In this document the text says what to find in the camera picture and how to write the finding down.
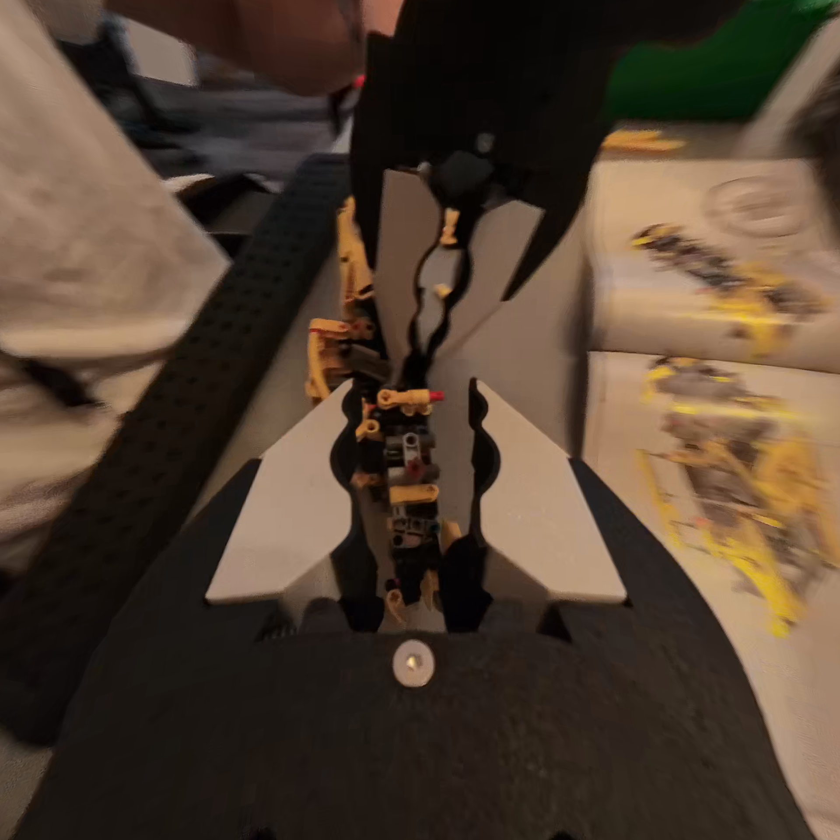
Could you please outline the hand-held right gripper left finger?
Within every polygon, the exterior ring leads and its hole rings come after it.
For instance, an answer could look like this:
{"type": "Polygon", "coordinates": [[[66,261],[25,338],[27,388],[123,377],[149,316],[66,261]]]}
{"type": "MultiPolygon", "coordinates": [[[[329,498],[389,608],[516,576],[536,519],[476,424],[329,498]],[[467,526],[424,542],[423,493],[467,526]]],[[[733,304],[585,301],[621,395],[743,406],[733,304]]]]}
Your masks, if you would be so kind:
{"type": "Polygon", "coordinates": [[[352,478],[361,394],[342,383],[262,456],[206,600],[377,598],[377,562],[352,478]]]}

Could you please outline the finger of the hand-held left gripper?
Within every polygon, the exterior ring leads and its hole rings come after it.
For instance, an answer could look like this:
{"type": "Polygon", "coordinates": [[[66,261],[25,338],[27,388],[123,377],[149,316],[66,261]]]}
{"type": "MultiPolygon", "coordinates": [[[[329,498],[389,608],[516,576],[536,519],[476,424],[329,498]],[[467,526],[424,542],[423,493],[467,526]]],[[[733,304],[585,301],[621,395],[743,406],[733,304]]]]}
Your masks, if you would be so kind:
{"type": "Polygon", "coordinates": [[[402,378],[416,347],[415,321],[420,309],[419,273],[438,244],[442,208],[418,170],[384,174],[375,302],[392,381],[402,378]]]}
{"type": "Polygon", "coordinates": [[[464,250],[437,248],[423,268],[423,348],[430,368],[491,358],[511,330],[518,304],[508,288],[544,216],[521,201],[484,213],[464,250]]]}

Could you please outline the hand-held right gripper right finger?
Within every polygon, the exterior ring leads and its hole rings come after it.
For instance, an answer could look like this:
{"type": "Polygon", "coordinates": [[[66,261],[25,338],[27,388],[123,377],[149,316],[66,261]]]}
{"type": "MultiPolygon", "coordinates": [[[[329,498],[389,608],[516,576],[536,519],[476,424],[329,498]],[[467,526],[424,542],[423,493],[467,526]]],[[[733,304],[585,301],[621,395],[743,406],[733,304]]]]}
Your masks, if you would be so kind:
{"type": "Polygon", "coordinates": [[[570,457],[483,381],[470,383],[469,410],[482,588],[531,614],[559,602],[623,604],[625,584],[570,457]]]}

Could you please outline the yellow black brick car model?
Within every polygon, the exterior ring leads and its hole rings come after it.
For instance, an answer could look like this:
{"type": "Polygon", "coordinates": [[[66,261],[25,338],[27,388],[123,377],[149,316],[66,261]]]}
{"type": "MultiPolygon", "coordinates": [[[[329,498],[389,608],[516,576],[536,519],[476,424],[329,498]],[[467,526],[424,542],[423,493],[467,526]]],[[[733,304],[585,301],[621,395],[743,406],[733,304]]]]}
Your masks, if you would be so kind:
{"type": "Polygon", "coordinates": [[[428,389],[397,390],[387,380],[390,365],[377,341],[373,275],[349,196],[337,212],[340,318],[315,318],[308,328],[308,378],[313,405],[343,382],[360,390],[360,421],[354,431],[358,460],[351,486],[381,511],[391,572],[384,607],[392,628],[415,618],[443,614],[440,575],[445,556],[463,533],[440,514],[433,409],[444,395],[428,389]]]}

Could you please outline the instruction booklet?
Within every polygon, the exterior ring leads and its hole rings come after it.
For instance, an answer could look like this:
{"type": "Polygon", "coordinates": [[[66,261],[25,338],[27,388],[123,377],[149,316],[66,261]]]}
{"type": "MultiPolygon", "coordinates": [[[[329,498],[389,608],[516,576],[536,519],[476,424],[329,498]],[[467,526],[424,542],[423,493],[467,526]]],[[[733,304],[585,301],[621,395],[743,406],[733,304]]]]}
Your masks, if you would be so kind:
{"type": "Polygon", "coordinates": [[[801,160],[606,162],[583,459],[729,636],[838,838],[838,235],[801,160]]]}

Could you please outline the green plastic bin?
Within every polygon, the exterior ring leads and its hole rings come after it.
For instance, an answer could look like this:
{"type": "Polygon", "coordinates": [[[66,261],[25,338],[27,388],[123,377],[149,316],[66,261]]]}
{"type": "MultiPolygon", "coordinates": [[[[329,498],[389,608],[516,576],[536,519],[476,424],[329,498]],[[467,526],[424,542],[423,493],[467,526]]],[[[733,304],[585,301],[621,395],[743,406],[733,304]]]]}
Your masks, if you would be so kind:
{"type": "Polygon", "coordinates": [[[699,44],[634,47],[614,69],[602,116],[609,122],[749,120],[837,8],[834,1],[745,2],[699,44]]]}

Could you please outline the person's left forearm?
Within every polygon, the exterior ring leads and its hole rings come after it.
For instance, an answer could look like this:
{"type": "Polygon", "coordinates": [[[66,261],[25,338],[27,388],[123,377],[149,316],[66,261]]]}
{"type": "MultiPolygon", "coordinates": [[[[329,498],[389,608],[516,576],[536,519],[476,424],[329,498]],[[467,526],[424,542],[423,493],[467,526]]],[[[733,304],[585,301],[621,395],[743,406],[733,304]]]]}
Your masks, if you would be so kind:
{"type": "Polygon", "coordinates": [[[364,68],[355,2],[109,1],[105,6],[300,96],[345,88],[364,68]]]}

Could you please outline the grey desk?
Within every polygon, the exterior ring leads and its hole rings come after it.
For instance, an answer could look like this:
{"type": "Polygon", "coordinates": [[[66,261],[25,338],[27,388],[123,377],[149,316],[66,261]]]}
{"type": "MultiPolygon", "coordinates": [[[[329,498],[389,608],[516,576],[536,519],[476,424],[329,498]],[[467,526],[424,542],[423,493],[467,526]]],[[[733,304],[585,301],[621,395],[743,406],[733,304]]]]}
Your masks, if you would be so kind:
{"type": "MultiPolygon", "coordinates": [[[[816,164],[804,157],[761,160],[727,157],[721,160],[676,161],[781,161],[816,164]]],[[[645,162],[614,160],[618,162],[645,162]]],[[[473,434],[467,427],[468,379],[486,383],[510,406],[544,432],[570,457],[574,474],[601,531],[605,545],[625,584],[627,598],[620,605],[559,602],[559,618],[572,631],[581,631],[588,645],[606,646],[609,653],[630,662],[630,654],[665,650],[680,644],[680,663],[700,664],[700,645],[712,644],[722,652],[706,658],[716,665],[733,665],[733,677],[717,679],[724,710],[720,721],[734,721],[736,692],[747,680],[748,707],[758,706],[759,745],[770,739],[774,758],[771,770],[781,770],[783,793],[793,794],[776,753],[770,730],[740,657],[700,590],[668,551],[621,498],[583,459],[589,353],[593,333],[593,268],[590,193],[581,221],[545,267],[512,299],[518,309],[502,341],[491,346],[493,358],[481,354],[476,362],[434,368],[433,377],[448,393],[439,412],[438,448],[444,461],[441,498],[444,515],[466,524],[473,495],[474,468],[468,464],[473,434]]],[[[795,811],[804,813],[795,799],[795,811]]],[[[818,838],[810,827],[815,838],[818,838]]]]}

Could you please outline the long yellow brick beam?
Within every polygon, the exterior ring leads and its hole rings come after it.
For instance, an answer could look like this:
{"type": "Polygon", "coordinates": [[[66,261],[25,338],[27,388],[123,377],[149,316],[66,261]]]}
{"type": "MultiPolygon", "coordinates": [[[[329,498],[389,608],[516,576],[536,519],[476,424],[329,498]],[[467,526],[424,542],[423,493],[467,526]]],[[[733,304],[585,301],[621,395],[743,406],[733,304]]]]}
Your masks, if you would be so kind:
{"type": "Polygon", "coordinates": [[[601,150],[615,154],[672,154],[686,144],[687,141],[667,138],[658,130],[620,129],[606,135],[601,150]]]}

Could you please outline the person in beige shirt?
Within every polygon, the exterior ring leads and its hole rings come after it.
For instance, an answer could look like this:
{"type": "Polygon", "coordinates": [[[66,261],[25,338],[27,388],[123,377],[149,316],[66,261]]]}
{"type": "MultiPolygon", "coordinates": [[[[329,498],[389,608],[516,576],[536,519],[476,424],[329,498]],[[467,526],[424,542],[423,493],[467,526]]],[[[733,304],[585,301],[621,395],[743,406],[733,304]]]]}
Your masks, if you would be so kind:
{"type": "Polygon", "coordinates": [[[1,562],[49,527],[229,261],[30,2],[1,5],[1,562]]]}

